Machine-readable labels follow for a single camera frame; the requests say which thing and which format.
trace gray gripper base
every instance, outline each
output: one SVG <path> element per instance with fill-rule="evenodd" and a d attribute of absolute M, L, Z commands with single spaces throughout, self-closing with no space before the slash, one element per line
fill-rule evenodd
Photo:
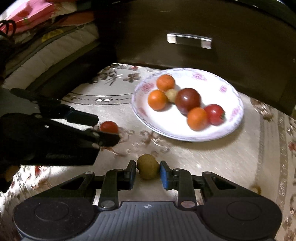
<path fill-rule="evenodd" d="M 193 212 L 173 202 L 123 202 L 102 212 L 84 233 L 69 241 L 222 241 Z"/>

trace plate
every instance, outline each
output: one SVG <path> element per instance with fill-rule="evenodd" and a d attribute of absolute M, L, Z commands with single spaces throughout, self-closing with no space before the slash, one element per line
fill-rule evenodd
<path fill-rule="evenodd" d="M 163 111 L 154 111 L 148 105 L 148 95 L 157 89 L 156 80 L 169 74 L 176 81 L 176 89 L 193 88 L 201 95 L 202 105 L 218 104 L 225 111 L 226 120 L 219 126 L 209 125 L 201 131 L 189 128 L 186 116 L 174 104 Z M 199 69 L 177 68 L 159 71 L 140 82 L 132 96 L 132 109 L 139 120 L 153 131 L 181 141 L 204 142 L 222 138 L 232 133 L 244 115 L 242 99 L 226 80 Z"/>

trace tablecloth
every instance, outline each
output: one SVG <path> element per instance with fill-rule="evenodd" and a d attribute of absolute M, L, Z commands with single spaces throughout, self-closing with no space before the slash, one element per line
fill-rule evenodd
<path fill-rule="evenodd" d="M 100 151 L 93 166 L 40 167 L 22 166 L 13 177 L 7 193 L 0 194 L 0 231 L 7 240 L 14 240 L 14 207 L 36 195 L 86 171 L 104 175 L 106 171 L 125 169 L 130 160 L 152 154 L 170 168 L 183 168 L 192 175 L 214 172 L 243 187 L 255 191 L 280 207 L 282 226 L 276 240 L 293 241 L 296 235 L 296 121 L 275 108 L 240 94 L 244 118 L 230 135 L 209 142 L 182 142 L 152 132 L 137 119 L 131 108 L 135 86 L 159 71 L 140 66 L 112 64 L 100 71 L 89 83 L 81 84 L 63 98 L 63 103 L 77 110 L 99 116 L 120 127 L 121 141 L 111 150 Z M 88 126 L 70 124 L 78 129 Z M 94 204 L 98 202 L 97 191 Z M 196 190 L 197 202 L 202 204 Z M 144 181 L 138 173 L 131 191 L 120 191 L 119 201 L 176 200 L 177 191 L 165 191 L 159 179 Z"/>

